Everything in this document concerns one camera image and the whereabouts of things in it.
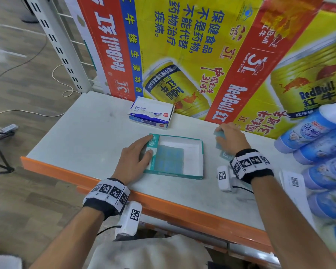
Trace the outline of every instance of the barcode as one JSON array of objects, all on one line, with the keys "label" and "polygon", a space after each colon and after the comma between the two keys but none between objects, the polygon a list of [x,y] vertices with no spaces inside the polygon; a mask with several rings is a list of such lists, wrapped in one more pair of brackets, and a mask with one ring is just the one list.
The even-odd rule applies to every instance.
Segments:
[{"label": "barcode", "polygon": [[291,176],[291,183],[293,186],[299,187],[299,180],[297,178]]}]

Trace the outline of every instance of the forearm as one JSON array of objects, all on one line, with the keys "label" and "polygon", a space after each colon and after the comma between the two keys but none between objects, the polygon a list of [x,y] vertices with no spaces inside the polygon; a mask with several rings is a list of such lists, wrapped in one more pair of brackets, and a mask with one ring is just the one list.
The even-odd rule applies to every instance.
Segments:
[{"label": "forearm", "polygon": [[103,219],[102,212],[89,207],[82,208],[30,269],[82,268]]},{"label": "forearm", "polygon": [[273,176],[251,182],[260,216],[284,269],[336,269],[336,259]]}]

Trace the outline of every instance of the wristband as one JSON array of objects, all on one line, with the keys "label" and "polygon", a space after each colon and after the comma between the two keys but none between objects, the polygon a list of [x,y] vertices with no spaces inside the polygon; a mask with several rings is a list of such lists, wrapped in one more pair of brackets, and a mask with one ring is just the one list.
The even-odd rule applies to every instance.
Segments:
[{"label": "wristband", "polygon": [[121,181],[115,178],[107,178],[100,181],[83,200],[84,207],[91,207],[102,211],[105,219],[112,214],[112,207],[121,213],[125,206],[130,190]]},{"label": "wristband", "polygon": [[238,179],[249,184],[255,177],[274,175],[270,162],[255,149],[238,152],[230,161],[230,166]]}]

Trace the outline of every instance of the gold can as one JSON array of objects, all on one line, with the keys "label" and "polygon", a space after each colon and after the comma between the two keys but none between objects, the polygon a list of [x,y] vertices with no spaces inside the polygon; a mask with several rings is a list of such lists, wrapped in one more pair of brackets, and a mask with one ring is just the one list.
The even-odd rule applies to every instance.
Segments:
[{"label": "gold can", "polygon": [[318,41],[278,64],[271,86],[292,119],[336,102],[336,36]]},{"label": "gold can", "polygon": [[208,100],[172,61],[159,64],[144,78],[142,86],[158,101],[172,103],[175,112],[202,118],[208,112]]}]

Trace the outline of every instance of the black cable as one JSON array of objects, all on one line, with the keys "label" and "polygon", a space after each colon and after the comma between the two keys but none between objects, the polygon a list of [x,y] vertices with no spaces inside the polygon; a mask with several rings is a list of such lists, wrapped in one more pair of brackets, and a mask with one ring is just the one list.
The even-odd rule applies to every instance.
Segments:
[{"label": "black cable", "polygon": [[41,50],[40,50],[36,55],[34,55],[32,58],[30,58],[29,60],[25,61],[24,63],[21,63],[20,65],[17,65],[17,66],[15,66],[15,67],[12,67],[12,68],[10,68],[10,69],[8,69],[8,70],[6,70],[6,71],[0,73],[0,78],[1,78],[5,73],[11,71],[12,69],[15,69],[15,68],[17,68],[17,67],[20,67],[20,66],[22,66],[22,65],[24,65],[24,64],[26,64],[26,63],[29,63],[31,60],[33,60],[34,58],[36,58],[36,57],[42,52],[42,50],[46,47],[46,45],[47,45],[47,41],[48,41],[48,40],[47,40],[47,36],[46,36],[45,45],[41,48]]},{"label": "black cable", "polygon": [[113,226],[113,227],[108,227],[108,228],[106,228],[106,229],[104,229],[104,230],[100,231],[99,233],[97,233],[96,237],[97,237],[98,235],[100,235],[101,233],[105,232],[106,230],[109,230],[109,229],[111,229],[111,228],[115,228],[115,227],[117,227],[117,228],[120,228],[120,227],[122,227],[122,226]]},{"label": "black cable", "polygon": [[252,194],[254,193],[254,192],[253,192],[253,191],[251,191],[251,190],[248,190],[248,189],[246,189],[246,188],[239,187],[239,186],[233,186],[233,188],[239,188],[239,189],[243,189],[243,190],[246,190],[246,191],[249,191],[249,192],[251,192]]},{"label": "black cable", "polygon": [[24,5],[24,7],[25,7],[28,11],[30,11],[30,10],[26,7],[25,3],[24,3],[22,0],[20,0],[20,1],[21,1],[21,3]]}]

